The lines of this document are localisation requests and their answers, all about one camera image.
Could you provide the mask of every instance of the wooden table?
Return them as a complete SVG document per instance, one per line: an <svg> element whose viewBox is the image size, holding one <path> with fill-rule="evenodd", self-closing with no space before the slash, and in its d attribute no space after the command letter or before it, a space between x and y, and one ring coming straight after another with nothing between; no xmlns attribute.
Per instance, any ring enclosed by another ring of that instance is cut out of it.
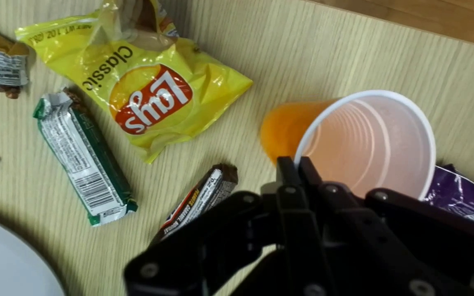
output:
<svg viewBox="0 0 474 296"><path fill-rule="evenodd" d="M0 0L0 33L87 14L99 2ZM48 259L68 295L123 295L125 263L214 160L239 166L242 189L272 181L275 168L262 153L258 127L281 102L364 89L402 92L431 120L439 160L474 178L474 45L303 0L170 0L166 7L184 37L255 86L206 134L166 150L151 166L92 109L135 189L135 216L91 229L40 137L31 119L38 97L68 81L33 56L26 92L18 101L0 94L0 221Z"/></svg>

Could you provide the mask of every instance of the yellow chip bag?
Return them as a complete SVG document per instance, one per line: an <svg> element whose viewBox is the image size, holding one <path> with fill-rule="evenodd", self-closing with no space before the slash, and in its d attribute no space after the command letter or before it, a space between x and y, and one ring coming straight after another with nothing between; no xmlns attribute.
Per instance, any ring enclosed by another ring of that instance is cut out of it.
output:
<svg viewBox="0 0 474 296"><path fill-rule="evenodd" d="M158 0L104 0L89 17L20 28L17 38L110 112L148 162L206 130L252 86L179 38Z"/></svg>

